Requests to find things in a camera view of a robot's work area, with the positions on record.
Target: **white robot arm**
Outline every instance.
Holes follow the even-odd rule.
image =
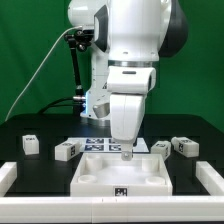
[[[86,21],[81,16],[83,10],[88,12]],[[145,99],[156,83],[153,64],[159,61],[159,55],[177,53],[187,39],[186,21],[178,0],[73,0],[69,18],[80,21],[73,25],[94,23],[94,43],[107,61],[104,69],[111,94],[111,135],[121,144],[122,159],[131,160]]]

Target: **black table surface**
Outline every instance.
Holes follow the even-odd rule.
[[[22,136],[36,135],[40,153],[26,156]],[[195,177],[196,161],[208,161],[224,176],[224,134],[193,115],[145,115],[139,132],[148,148],[159,140],[188,137],[200,144],[200,155],[186,158],[172,149],[165,161],[173,195],[207,195]],[[0,125],[0,167],[17,162],[18,177],[6,197],[69,196],[70,182],[82,154],[68,162],[55,161],[55,146],[68,137],[111,137],[109,127],[84,124],[73,115],[24,114]]]

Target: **green wall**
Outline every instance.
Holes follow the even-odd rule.
[[[0,0],[0,123],[45,57],[70,24],[70,0]],[[189,23],[188,42],[173,58],[161,59],[156,89],[146,112],[194,114],[224,131],[223,0],[180,0]],[[84,87],[90,85],[89,54],[79,55]],[[70,52],[61,41],[13,115],[36,113],[46,104],[73,96]]]

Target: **green backdrop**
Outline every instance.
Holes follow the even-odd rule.
[[[54,41],[67,28],[70,0],[0,0],[0,123]],[[146,113],[199,115],[224,131],[224,1],[180,0],[189,38],[173,58],[161,59]],[[84,88],[90,85],[89,54],[79,54]],[[12,115],[36,113],[75,94],[71,57],[61,41]],[[71,112],[67,109],[49,112]]]

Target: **black tabletop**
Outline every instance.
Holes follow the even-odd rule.
[[[26,156],[22,136],[36,135],[40,153]],[[186,158],[172,150],[165,164],[173,195],[207,195],[195,177],[196,161],[208,161],[224,176],[224,134],[193,115],[145,115],[139,132],[150,150],[159,140],[188,137],[200,144],[200,156]],[[18,177],[6,197],[69,196],[69,186],[82,154],[55,161],[54,148],[69,137],[111,137],[109,127],[84,124],[73,115],[18,115],[0,126],[0,166],[16,161]]]

